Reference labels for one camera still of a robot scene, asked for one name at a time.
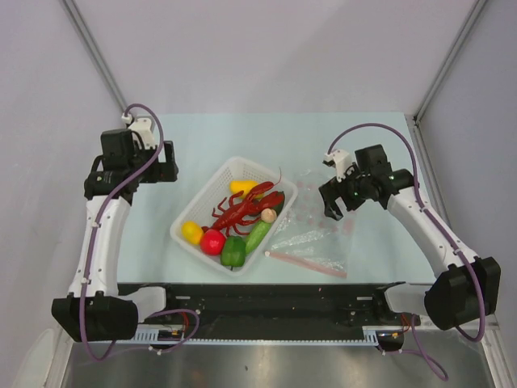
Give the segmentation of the clear zip top bag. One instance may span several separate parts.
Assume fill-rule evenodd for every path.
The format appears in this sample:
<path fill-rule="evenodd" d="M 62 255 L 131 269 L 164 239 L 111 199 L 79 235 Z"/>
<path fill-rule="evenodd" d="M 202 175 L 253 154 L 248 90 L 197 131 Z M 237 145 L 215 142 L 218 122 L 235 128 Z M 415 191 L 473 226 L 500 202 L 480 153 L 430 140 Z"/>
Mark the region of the clear zip top bag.
<path fill-rule="evenodd" d="M 355 214 L 335 221 L 324 214 L 318 191 L 329 176 L 303 171 L 295 178 L 297 198 L 264 251 L 265 256 L 337 278 L 347 277 Z"/>

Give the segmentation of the yellow toy mango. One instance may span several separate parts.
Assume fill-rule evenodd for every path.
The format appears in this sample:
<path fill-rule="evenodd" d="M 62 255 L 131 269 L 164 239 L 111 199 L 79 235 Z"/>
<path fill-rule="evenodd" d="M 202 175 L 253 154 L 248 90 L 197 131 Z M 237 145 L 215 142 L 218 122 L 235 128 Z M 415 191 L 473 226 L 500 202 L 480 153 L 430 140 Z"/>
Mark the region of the yellow toy mango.
<path fill-rule="evenodd" d="M 246 196 L 252 188 L 259 183 L 254 180 L 232 180 L 229 184 L 229 190 L 232 194 L 242 192 L 242 196 Z"/>

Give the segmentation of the light green toy cucumber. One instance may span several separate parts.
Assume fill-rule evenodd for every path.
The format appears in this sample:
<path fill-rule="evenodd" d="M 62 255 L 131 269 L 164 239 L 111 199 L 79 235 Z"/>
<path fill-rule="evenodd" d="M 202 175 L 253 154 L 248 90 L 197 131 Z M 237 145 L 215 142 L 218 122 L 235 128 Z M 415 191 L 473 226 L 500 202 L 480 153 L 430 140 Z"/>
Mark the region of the light green toy cucumber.
<path fill-rule="evenodd" d="M 246 254 L 250 254 L 254 251 L 263 239 L 266 237 L 267 233 L 271 229 L 271 223 L 267 223 L 264 221 L 258 221 L 251 232 L 247 235 L 245 239 L 246 244 Z"/>

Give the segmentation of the red toy lobster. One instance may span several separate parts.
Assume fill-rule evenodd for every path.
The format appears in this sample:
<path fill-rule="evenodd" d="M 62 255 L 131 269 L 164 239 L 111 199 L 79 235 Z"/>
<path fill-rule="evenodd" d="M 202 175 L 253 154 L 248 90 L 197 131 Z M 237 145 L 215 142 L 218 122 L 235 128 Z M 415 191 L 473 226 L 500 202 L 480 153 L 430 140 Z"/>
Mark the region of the red toy lobster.
<path fill-rule="evenodd" d="M 282 175 L 276 183 L 264 181 L 252 188 L 246 196 L 242 192 L 224 197 L 217 207 L 212 208 L 212 217 L 215 221 L 210 229 L 223 230 L 229 236 L 229 230 L 233 229 L 237 234 L 246 236 L 249 232 L 241 232 L 238 226 L 251 226 L 260 220 L 260 214 L 264 209 L 273 209 L 278 204 L 278 190 L 274 187 L 280 182 Z"/>

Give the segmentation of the red toy apple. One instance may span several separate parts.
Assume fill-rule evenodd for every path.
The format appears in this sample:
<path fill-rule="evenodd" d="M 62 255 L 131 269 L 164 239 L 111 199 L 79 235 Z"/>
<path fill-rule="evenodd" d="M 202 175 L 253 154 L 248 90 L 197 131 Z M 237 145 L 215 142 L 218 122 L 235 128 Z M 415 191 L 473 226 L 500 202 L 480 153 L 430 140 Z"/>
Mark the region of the red toy apple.
<path fill-rule="evenodd" d="M 225 242 L 226 237 L 219 230 L 208 229 L 200 240 L 200 250 L 205 255 L 219 255 Z"/>

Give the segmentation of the green toy bell pepper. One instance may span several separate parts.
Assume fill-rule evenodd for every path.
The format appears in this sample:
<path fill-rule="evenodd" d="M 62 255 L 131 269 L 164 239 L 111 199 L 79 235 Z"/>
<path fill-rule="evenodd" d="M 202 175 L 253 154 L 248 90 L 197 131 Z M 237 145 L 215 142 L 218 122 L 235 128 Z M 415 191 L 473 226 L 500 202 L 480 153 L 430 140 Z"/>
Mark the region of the green toy bell pepper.
<path fill-rule="evenodd" d="M 237 236 L 230 236 L 226 239 L 221 252 L 220 263 L 231 268 L 240 268 L 246 260 L 246 243 Z"/>

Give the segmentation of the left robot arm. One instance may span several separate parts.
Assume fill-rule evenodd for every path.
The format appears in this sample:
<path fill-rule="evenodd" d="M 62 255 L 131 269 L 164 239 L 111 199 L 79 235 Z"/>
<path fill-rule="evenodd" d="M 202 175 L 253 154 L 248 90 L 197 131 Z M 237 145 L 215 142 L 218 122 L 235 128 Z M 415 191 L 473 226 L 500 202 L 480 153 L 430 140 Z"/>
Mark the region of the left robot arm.
<path fill-rule="evenodd" d="M 77 342 L 130 340 L 150 315 L 169 323 L 179 312 L 177 301 L 160 287 L 121 297 L 117 283 L 122 232 L 138 186 L 178 178 L 173 142 L 151 145 L 151 136 L 132 129 L 101 134 L 102 153 L 84 182 L 86 230 L 78 268 L 67 295 L 51 307 Z"/>

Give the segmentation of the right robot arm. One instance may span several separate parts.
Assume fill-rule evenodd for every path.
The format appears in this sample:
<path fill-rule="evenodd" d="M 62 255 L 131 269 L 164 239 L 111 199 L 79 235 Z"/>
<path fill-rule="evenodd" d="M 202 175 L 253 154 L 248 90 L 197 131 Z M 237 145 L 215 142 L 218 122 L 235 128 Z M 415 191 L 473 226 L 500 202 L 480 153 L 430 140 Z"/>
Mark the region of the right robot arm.
<path fill-rule="evenodd" d="M 380 289 L 380 299 L 372 304 L 379 323 L 391 324 L 401 313 L 412 313 L 426 315 L 446 331 L 495 312 L 501 279 L 497 261 L 481 258 L 461 242 L 420 194 L 414 175 L 393 170 L 381 145 L 354 154 L 334 150 L 323 162 L 335 169 L 335 176 L 319 188 L 325 216 L 343 217 L 338 200 L 348 212 L 368 200 L 379 203 L 405 227 L 435 276 L 431 286 L 398 282 Z"/>

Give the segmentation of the yellow toy lemon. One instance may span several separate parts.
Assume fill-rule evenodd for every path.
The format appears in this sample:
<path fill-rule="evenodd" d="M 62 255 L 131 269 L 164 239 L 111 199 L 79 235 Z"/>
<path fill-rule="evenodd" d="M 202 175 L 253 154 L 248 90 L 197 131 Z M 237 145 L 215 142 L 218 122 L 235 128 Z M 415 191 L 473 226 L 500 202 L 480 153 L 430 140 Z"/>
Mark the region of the yellow toy lemon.
<path fill-rule="evenodd" d="M 191 245 L 199 245 L 204 236 L 204 230 L 194 221 L 185 221 L 181 226 L 181 234 Z"/>

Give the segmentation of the beige toy mushroom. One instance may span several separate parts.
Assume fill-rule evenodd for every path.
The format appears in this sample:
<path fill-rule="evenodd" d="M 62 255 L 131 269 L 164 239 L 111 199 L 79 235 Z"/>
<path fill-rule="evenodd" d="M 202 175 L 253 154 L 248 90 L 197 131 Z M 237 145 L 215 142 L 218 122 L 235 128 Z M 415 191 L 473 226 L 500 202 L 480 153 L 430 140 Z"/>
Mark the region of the beige toy mushroom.
<path fill-rule="evenodd" d="M 277 219 L 277 212 L 274 209 L 264 209 L 261 212 L 261 220 L 266 223 L 273 223 Z"/>

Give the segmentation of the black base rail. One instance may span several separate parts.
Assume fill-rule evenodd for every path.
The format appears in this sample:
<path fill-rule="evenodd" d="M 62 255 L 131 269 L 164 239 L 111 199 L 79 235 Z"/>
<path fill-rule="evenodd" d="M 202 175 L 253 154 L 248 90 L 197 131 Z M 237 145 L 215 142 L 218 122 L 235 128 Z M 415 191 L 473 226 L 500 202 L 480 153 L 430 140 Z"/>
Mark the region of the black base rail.
<path fill-rule="evenodd" d="M 240 285 L 165 283 L 166 310 L 197 313 L 201 329 L 307 330 L 326 327 L 398 329 L 411 314 L 380 302 L 381 284 Z"/>

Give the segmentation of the left aluminium frame post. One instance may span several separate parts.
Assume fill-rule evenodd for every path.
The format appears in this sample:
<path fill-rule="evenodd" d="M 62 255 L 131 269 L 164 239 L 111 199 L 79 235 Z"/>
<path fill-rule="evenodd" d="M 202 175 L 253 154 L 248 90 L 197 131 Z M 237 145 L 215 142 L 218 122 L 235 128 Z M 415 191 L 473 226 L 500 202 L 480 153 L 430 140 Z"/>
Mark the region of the left aluminium frame post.
<path fill-rule="evenodd" d="M 83 16 L 78 4 L 74 0 L 60 0 L 60 4 L 64 9 L 67 17 L 74 30 L 76 31 L 79 40 L 82 42 L 86 53 L 92 60 L 100 78 L 116 106 L 123 111 L 126 106 L 126 98 L 120 89 L 115 76 L 113 75 L 110 66 L 108 65 L 97 40 L 94 37 L 86 18 Z"/>

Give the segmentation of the aluminium frame post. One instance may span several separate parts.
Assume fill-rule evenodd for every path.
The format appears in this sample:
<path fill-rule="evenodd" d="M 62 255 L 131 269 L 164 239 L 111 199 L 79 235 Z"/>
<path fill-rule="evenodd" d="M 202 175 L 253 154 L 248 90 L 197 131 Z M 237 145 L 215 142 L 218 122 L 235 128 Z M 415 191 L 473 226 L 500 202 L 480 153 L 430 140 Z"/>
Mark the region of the aluminium frame post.
<path fill-rule="evenodd" d="M 461 53 L 461 50 L 466 45 L 469 37 L 473 33 L 473 29 L 475 28 L 477 22 L 480 20 L 488 3 L 489 1 L 487 0 L 476 0 L 473 3 L 466 16 L 466 19 L 461 24 L 459 31 L 457 32 L 452 44 L 447 50 L 436 75 L 433 77 L 430 86 L 427 88 L 422 101 L 418 105 L 415 113 L 411 115 L 411 119 L 416 125 L 421 123 L 422 118 L 427 112 L 427 109 L 445 82 L 448 73 L 451 71 L 453 65 L 456 62 L 456 59 Z"/>
<path fill-rule="evenodd" d="M 94 37 L 86 18 L 83 16 L 78 4 L 74 0 L 60 0 L 60 4 L 64 9 L 67 17 L 74 30 L 76 31 L 79 40 L 82 42 L 86 53 L 92 60 L 100 78 L 116 106 L 123 111 L 126 106 L 126 98 L 120 89 L 115 76 L 113 75 L 110 66 L 108 65 L 97 40 Z"/>

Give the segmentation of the right aluminium frame post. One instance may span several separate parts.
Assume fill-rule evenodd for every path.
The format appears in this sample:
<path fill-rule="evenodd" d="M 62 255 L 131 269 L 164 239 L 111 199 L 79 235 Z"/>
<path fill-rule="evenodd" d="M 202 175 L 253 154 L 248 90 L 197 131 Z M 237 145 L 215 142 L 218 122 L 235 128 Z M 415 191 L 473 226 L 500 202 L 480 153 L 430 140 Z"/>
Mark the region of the right aluminium frame post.
<path fill-rule="evenodd" d="M 430 86 L 427 88 L 422 101 L 418 105 L 415 113 L 411 115 L 411 119 L 416 125 L 421 123 L 422 118 L 427 112 L 427 109 L 445 82 L 448 73 L 451 71 L 453 65 L 456 62 L 456 59 L 461 53 L 461 50 L 466 45 L 469 37 L 473 33 L 473 29 L 475 28 L 477 22 L 480 20 L 488 3 L 489 1 L 487 0 L 476 0 L 473 3 L 466 16 L 466 19 L 461 24 L 459 31 L 457 32 L 452 44 L 447 50 L 436 75 L 433 77 Z"/>

